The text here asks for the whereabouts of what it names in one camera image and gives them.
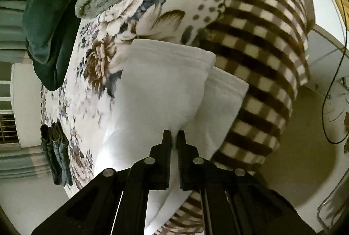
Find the white pants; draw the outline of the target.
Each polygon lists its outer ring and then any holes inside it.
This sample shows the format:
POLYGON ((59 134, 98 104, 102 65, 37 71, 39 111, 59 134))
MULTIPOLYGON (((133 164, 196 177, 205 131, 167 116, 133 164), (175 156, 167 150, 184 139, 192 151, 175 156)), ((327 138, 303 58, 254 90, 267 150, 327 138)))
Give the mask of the white pants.
POLYGON ((119 46, 113 66, 114 101, 95 173, 130 168, 143 160, 163 132, 186 139, 205 158, 221 147, 248 84, 215 66, 212 52, 136 39, 119 46))

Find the stack of folded jeans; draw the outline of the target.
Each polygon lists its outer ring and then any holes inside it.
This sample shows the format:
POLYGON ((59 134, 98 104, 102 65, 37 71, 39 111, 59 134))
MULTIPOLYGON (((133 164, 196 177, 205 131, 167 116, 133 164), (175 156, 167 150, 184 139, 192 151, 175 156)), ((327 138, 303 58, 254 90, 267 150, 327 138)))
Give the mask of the stack of folded jeans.
POLYGON ((55 185, 72 186, 72 174, 70 171, 70 159, 68 153, 69 141, 63 132, 59 120, 40 127, 41 148, 53 177, 55 185))

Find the floral plaid bed blanket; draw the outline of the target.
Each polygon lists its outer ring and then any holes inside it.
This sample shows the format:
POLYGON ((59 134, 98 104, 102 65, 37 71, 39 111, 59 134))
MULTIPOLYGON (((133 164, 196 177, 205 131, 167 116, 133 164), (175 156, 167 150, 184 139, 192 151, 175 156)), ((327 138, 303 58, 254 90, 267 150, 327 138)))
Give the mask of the floral plaid bed blanket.
POLYGON ((274 151, 298 89, 309 80, 303 0, 122 0, 81 21, 63 85, 42 90, 45 121, 69 134, 74 196, 91 179, 111 98, 106 80, 118 45, 153 39, 197 46, 248 83, 242 106, 212 160, 255 173, 274 151))

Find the dark green cloth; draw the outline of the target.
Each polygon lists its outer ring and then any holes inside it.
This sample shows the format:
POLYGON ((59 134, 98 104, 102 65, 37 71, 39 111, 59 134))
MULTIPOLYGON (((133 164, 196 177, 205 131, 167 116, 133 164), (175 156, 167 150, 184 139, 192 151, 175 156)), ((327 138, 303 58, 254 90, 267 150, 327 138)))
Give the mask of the dark green cloth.
POLYGON ((22 19, 28 56, 45 88, 64 82, 81 19, 77 0, 28 0, 22 19))

